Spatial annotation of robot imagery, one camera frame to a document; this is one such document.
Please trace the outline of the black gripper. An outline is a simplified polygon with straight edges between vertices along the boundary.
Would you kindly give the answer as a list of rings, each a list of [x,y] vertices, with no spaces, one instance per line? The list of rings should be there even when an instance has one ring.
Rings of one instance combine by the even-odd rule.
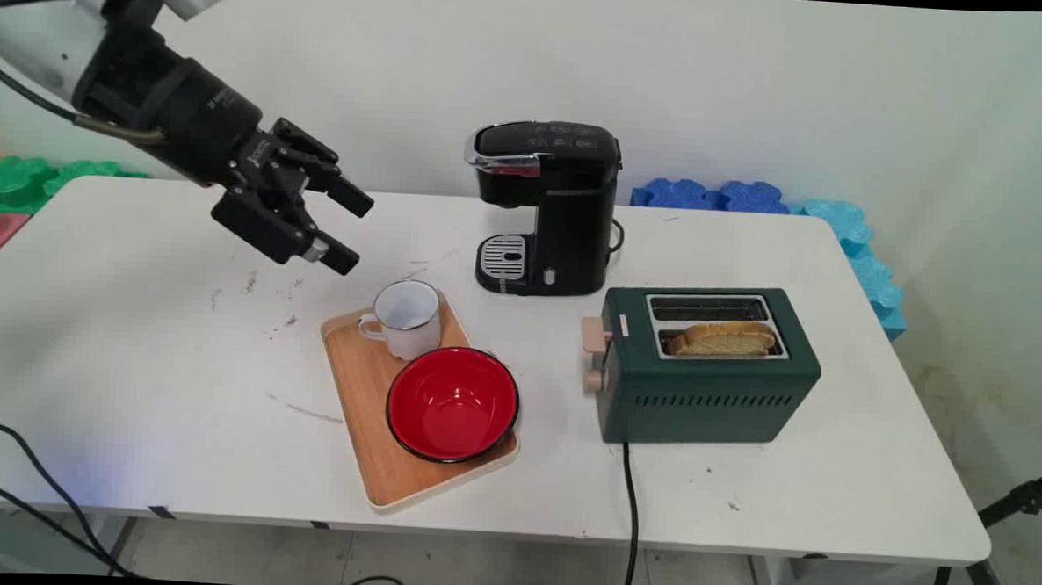
[[[275,137],[273,163],[306,175],[305,190],[324,192],[363,218],[373,199],[338,168],[338,153],[286,118],[264,133],[258,106],[154,29],[163,7],[190,20],[220,1],[78,2],[80,16],[93,18],[100,32],[72,92],[75,125],[128,141],[193,182],[228,187],[212,219],[274,263],[299,258],[348,274],[359,253],[319,227],[304,195],[257,191],[270,171],[251,155],[267,154]]]

